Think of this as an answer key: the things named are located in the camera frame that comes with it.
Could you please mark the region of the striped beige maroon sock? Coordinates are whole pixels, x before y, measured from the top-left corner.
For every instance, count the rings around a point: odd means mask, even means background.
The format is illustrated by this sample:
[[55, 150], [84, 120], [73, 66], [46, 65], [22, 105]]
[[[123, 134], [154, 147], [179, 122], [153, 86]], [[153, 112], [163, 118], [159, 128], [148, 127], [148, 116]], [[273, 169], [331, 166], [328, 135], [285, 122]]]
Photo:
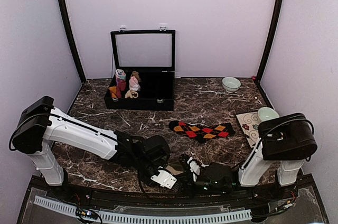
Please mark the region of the striped beige maroon sock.
[[166, 169], [170, 171], [173, 175], [180, 175], [187, 171], [187, 168], [185, 168], [182, 164], [175, 162], [170, 163]]

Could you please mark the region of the black argyle orange red sock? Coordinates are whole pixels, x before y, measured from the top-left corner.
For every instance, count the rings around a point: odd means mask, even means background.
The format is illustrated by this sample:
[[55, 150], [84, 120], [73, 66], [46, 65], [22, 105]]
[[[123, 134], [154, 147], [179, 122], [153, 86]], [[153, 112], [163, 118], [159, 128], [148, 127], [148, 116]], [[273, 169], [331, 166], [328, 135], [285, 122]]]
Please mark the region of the black argyle orange red sock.
[[181, 136], [196, 140], [198, 143], [206, 143], [212, 139], [226, 138], [235, 135], [231, 123], [223, 123], [212, 126], [192, 125], [178, 120], [171, 121], [169, 129]]

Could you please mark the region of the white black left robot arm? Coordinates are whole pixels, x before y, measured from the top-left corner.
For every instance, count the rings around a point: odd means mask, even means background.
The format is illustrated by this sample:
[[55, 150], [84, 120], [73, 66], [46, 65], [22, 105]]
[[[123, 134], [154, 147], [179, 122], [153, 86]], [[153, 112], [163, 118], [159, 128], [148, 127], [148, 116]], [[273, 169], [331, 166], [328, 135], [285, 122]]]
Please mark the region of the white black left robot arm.
[[104, 160], [133, 167], [140, 183], [181, 189], [178, 179], [166, 169], [170, 148], [163, 137], [143, 138], [94, 127], [65, 114], [54, 107], [53, 102], [53, 98], [44, 96], [21, 113], [8, 148], [29, 156], [63, 201], [74, 197], [74, 188], [66, 183], [67, 173], [50, 149], [52, 142], [65, 143]]

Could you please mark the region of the square floral plate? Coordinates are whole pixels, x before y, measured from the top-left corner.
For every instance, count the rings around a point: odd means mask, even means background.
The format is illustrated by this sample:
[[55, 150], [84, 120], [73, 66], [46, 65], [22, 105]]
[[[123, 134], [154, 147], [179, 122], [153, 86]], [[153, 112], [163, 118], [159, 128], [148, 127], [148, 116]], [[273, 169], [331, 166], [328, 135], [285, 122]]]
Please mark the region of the square floral plate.
[[254, 148], [259, 138], [258, 126], [261, 123], [261, 119], [258, 117], [258, 112], [248, 112], [236, 114], [236, 119], [242, 129], [245, 138], [251, 148]]

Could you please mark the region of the small circuit board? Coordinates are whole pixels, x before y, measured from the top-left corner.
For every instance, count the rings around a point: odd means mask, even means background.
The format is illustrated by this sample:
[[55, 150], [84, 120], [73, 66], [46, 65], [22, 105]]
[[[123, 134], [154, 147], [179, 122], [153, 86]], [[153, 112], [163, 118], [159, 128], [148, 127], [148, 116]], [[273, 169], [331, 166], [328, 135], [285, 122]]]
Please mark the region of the small circuit board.
[[75, 214], [81, 220], [96, 221], [99, 219], [96, 212], [84, 208], [76, 208]]
[[286, 210], [286, 209], [288, 209], [290, 207], [293, 207], [294, 204], [295, 204], [295, 201], [287, 201], [283, 205], [277, 206], [276, 210], [277, 211], [284, 211], [284, 210]]

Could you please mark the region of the small circuit board left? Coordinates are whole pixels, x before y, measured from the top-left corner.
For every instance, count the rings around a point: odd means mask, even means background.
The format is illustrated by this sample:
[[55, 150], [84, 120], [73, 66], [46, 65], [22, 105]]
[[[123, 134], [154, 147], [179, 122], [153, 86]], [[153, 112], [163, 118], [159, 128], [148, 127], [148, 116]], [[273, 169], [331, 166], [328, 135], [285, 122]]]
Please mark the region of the small circuit board left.
[[75, 214], [81, 220], [96, 221], [99, 219], [96, 212], [84, 208], [76, 208]]

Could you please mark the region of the beige rolled sock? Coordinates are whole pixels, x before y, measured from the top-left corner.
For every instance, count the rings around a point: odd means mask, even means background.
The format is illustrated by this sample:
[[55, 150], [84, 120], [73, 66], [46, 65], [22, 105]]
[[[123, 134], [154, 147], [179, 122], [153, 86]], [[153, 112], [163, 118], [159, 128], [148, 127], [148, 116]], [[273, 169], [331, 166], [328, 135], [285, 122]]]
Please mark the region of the beige rolled sock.
[[130, 99], [136, 99], [138, 98], [139, 94], [137, 91], [134, 91], [132, 89], [129, 89], [126, 93], [125, 93], [125, 98], [130, 98]]

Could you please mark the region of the pale green bowl on plate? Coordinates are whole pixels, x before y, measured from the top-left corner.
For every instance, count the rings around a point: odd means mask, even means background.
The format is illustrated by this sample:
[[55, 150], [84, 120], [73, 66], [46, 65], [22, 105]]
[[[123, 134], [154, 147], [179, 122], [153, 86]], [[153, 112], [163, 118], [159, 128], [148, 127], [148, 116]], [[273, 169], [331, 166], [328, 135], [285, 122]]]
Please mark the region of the pale green bowl on plate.
[[257, 111], [258, 118], [261, 122], [279, 118], [278, 112], [270, 107], [262, 107]]

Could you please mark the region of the pink white rolled sock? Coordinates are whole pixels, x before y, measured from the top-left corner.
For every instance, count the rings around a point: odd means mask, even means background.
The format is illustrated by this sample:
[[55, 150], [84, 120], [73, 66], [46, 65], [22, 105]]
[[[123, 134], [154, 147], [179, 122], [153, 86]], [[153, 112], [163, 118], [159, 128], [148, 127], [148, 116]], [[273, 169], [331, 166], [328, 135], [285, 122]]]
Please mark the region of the pink white rolled sock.
[[135, 76], [132, 76], [129, 80], [129, 89], [133, 91], [140, 91], [139, 81]]

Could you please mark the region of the magenta rolled sock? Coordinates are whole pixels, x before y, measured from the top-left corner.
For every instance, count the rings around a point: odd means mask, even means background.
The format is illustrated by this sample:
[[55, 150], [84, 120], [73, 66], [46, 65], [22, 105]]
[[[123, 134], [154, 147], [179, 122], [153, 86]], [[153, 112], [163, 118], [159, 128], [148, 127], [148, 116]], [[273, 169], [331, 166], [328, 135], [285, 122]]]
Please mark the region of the magenta rolled sock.
[[117, 80], [117, 85], [116, 85], [116, 96], [117, 98], [122, 97], [122, 92], [125, 91], [126, 89], [126, 81], [123, 79], [118, 79]]

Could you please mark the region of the black box with glass lid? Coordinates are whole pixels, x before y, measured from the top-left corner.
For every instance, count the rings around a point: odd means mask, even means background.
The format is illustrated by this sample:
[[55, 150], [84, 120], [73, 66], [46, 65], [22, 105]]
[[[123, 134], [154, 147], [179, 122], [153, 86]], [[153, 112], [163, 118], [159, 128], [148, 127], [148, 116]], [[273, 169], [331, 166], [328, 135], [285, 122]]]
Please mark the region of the black box with glass lid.
[[[121, 98], [111, 98], [107, 91], [104, 101], [108, 109], [162, 110], [174, 109], [175, 30], [120, 30], [110, 33], [112, 43], [112, 80], [116, 86], [116, 69], [126, 74], [126, 89]], [[141, 78], [138, 98], [125, 98], [132, 72]]]

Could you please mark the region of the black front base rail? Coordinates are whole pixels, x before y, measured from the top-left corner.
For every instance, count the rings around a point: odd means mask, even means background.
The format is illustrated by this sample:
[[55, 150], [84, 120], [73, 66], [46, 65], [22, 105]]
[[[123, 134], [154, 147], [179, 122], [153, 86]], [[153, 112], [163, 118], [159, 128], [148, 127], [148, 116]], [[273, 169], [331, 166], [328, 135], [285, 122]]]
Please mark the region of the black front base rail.
[[53, 188], [44, 178], [32, 176], [29, 188], [46, 191], [47, 196], [66, 202], [80, 203], [84, 207], [111, 209], [118, 205], [131, 207], [209, 207], [225, 204], [231, 207], [260, 207], [270, 202], [291, 199], [298, 196], [298, 184], [282, 187], [277, 183], [263, 184], [251, 188], [239, 186], [230, 192], [199, 191], [193, 196], [181, 191], [157, 192], [146, 194], [141, 192], [125, 192], [90, 188], [67, 184], [61, 188]]

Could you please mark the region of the black left frame post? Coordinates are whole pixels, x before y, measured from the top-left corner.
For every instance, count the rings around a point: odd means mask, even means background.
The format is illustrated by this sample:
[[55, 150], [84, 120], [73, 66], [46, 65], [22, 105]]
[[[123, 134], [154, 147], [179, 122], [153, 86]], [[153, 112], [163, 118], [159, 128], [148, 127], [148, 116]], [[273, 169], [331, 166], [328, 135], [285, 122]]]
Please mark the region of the black left frame post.
[[60, 10], [61, 18], [62, 18], [64, 31], [65, 31], [67, 41], [68, 41], [68, 45], [69, 45], [69, 48], [70, 48], [70, 51], [71, 51], [72, 59], [74, 61], [74, 65], [76, 67], [76, 71], [77, 71], [77, 74], [79, 76], [79, 79], [80, 79], [81, 83], [84, 84], [87, 79], [86, 79], [86, 76], [85, 76], [83, 66], [82, 66], [81, 61], [80, 61], [80, 56], [79, 56], [77, 46], [76, 46], [76, 43], [75, 43], [75, 39], [74, 39], [74, 36], [73, 36], [73, 31], [72, 31], [72, 27], [71, 27], [71, 23], [70, 23], [70, 19], [69, 19], [66, 0], [58, 0], [58, 4], [59, 4], [59, 10]]

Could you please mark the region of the black frame post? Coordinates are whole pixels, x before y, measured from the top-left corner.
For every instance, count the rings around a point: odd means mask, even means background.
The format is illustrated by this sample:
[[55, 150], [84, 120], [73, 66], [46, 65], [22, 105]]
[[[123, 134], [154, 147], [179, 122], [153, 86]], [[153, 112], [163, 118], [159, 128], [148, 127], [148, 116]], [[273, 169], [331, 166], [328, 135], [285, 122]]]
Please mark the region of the black frame post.
[[70, 19], [69, 19], [66, 0], [58, 0], [58, 4], [59, 4], [59, 10], [60, 10], [61, 18], [62, 18], [64, 31], [65, 31], [67, 41], [68, 41], [68, 45], [69, 45], [69, 48], [70, 48], [70, 51], [71, 51], [72, 59], [74, 61], [74, 65], [76, 67], [76, 71], [77, 71], [77, 74], [79, 76], [79, 79], [80, 79], [81, 83], [84, 84], [87, 79], [86, 79], [86, 76], [85, 76], [83, 66], [82, 66], [81, 61], [80, 61], [80, 56], [79, 56], [77, 46], [76, 46], [76, 43], [75, 43], [75, 39], [74, 39], [74, 36], [73, 36], [73, 31], [72, 31], [72, 27], [71, 27], [71, 23], [70, 23]]
[[270, 27], [269, 27], [269, 31], [268, 31], [268, 35], [267, 35], [267, 39], [266, 39], [266, 44], [264, 47], [264, 51], [261, 57], [261, 61], [260, 61], [260, 65], [257, 71], [257, 75], [256, 75], [256, 83], [260, 84], [264, 72], [265, 72], [265, 68], [268, 62], [268, 58], [271, 52], [271, 48], [273, 45], [273, 41], [274, 41], [274, 37], [275, 37], [275, 33], [277, 30], [277, 25], [278, 25], [278, 20], [279, 20], [279, 16], [280, 16], [280, 10], [281, 10], [281, 6], [282, 6], [283, 0], [275, 0], [274, 3], [274, 9], [273, 9], [273, 14], [271, 17], [271, 22], [270, 22]]

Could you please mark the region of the black right frame post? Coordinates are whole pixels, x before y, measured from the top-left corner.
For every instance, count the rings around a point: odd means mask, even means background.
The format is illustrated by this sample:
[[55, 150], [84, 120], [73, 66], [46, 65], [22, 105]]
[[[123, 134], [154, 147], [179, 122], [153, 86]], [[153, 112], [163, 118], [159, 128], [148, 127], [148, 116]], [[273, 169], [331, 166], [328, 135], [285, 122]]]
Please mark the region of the black right frame post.
[[257, 71], [257, 75], [256, 75], [256, 83], [260, 84], [264, 72], [265, 72], [265, 68], [268, 62], [268, 58], [271, 52], [271, 48], [273, 45], [273, 41], [274, 41], [274, 37], [275, 37], [275, 33], [277, 30], [277, 25], [278, 25], [278, 20], [279, 20], [279, 16], [280, 16], [280, 10], [281, 10], [281, 6], [282, 6], [283, 0], [275, 0], [274, 3], [274, 9], [273, 9], [273, 14], [271, 17], [271, 22], [270, 22], [270, 27], [269, 27], [269, 31], [268, 31], [268, 35], [267, 35], [267, 39], [266, 39], [266, 44], [264, 47], [264, 51], [261, 57], [261, 61], [260, 61], [260, 65]]

